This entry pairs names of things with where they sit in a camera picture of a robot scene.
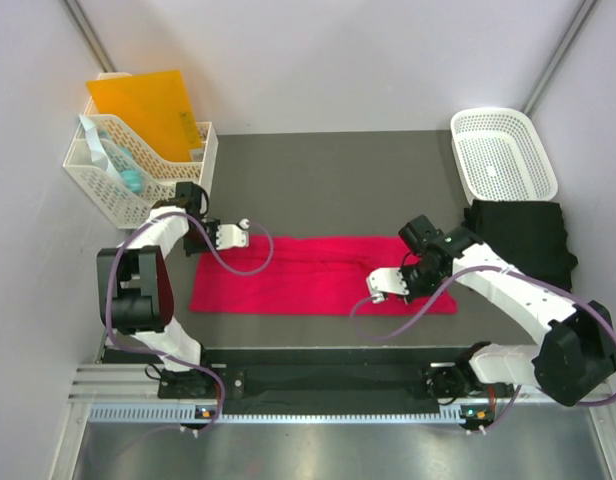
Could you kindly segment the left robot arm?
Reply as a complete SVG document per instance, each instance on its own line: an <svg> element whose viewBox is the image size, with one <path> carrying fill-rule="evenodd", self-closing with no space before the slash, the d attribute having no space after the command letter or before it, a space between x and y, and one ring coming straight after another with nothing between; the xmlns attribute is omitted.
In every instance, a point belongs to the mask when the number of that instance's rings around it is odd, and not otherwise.
<svg viewBox="0 0 616 480"><path fill-rule="evenodd" d="M108 339L135 355L162 363L153 378L169 398L220 398L223 385L208 363L205 347L175 316L166 257L183 241L194 253L216 251L216 220L204 222L207 191L180 182L172 198L156 202L147 218L119 246L96 257L100 317Z"/></svg>

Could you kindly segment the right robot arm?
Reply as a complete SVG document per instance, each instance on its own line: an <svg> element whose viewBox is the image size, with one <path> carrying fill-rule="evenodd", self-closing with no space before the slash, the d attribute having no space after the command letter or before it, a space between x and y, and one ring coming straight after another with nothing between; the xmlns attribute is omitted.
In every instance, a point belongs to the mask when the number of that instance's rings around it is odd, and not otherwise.
<svg viewBox="0 0 616 480"><path fill-rule="evenodd" d="M574 406L616 373L616 334L602 305L522 274L464 227L444 233L421 215L399 237L419 258L399 270L406 300L433 297L457 282L509 316L534 342L476 343L442 373L448 386L469 396L496 383L530 386Z"/></svg>

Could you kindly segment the red t shirt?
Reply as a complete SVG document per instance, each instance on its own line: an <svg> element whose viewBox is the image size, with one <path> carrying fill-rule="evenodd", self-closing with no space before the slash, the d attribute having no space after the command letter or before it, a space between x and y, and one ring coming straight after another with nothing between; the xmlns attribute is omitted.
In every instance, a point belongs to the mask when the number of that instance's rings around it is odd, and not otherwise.
<svg viewBox="0 0 616 480"><path fill-rule="evenodd" d="M346 316L369 296L367 276L396 267L407 253L397 237L317 237L268 239L255 235L246 248L220 253L222 261L252 276L226 270L210 254L201 256L189 308L195 313Z"/></svg>

